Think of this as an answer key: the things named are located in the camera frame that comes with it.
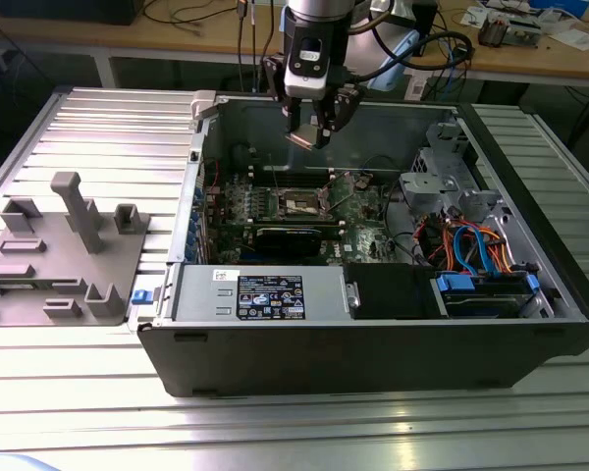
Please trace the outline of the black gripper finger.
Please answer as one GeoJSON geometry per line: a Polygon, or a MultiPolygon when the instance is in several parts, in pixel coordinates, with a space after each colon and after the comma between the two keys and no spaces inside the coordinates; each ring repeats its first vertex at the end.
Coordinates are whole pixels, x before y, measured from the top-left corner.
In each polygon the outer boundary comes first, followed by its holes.
{"type": "Polygon", "coordinates": [[[349,123],[364,96],[365,88],[356,84],[331,89],[323,99],[312,101],[317,119],[314,148],[326,146],[331,135],[349,123]]]}
{"type": "Polygon", "coordinates": [[[297,131],[300,126],[301,99],[291,97],[286,92],[285,56],[276,53],[262,59],[262,68],[268,83],[268,92],[275,102],[282,105],[282,111],[287,120],[287,132],[297,131]]]}

